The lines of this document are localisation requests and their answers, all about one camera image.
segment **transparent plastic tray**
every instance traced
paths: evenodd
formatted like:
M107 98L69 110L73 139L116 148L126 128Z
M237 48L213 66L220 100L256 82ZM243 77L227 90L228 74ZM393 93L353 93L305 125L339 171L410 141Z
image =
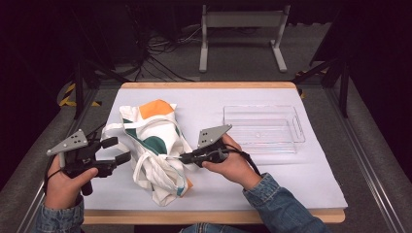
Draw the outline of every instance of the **transparent plastic tray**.
M296 153L305 137L293 106L224 106L227 132L250 154Z

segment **gray floor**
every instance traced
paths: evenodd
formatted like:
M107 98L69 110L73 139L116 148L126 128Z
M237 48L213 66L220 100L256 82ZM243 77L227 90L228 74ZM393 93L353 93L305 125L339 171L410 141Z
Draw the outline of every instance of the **gray floor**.
M310 59L325 36L328 25L287 27L281 50L289 71L279 73L268 40L270 30L251 35L233 30L218 30L209 38L208 72L198 72L200 43L194 41L155 58L176 74L203 82L222 81L288 81L298 71L308 70ZM155 69L145 63L149 70ZM146 70L140 81L157 81ZM173 82L161 72L157 76ZM314 131L323 147L335 178L349 207L343 223L330 224L333 232L412 232L412 184L395 161L369 111L355 87L350 84L349 118L342 118L335 106L335 90L323 89L318 78L299 85L303 103ZM88 108L84 117L73 121L75 109L63 107L0 193L0 232L23 232L21 223L39 189L47 164L45 151L65 138L71 127L91 131L103 123L111 110L117 88L102 84L94 100L101 107ZM86 232L133 232L131 225L86 225ZM136 227L139 232L155 232L154 228Z

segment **cloth bag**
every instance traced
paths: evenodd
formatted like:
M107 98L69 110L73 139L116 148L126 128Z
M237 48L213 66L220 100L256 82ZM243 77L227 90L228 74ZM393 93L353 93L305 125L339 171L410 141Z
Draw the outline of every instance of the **cloth bag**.
M120 107L122 127L137 151L131 157L133 181L151 190L158 206L168 205L192 187L185 167L198 169L178 159L192 148L175 119L175 108L159 99L138 107Z

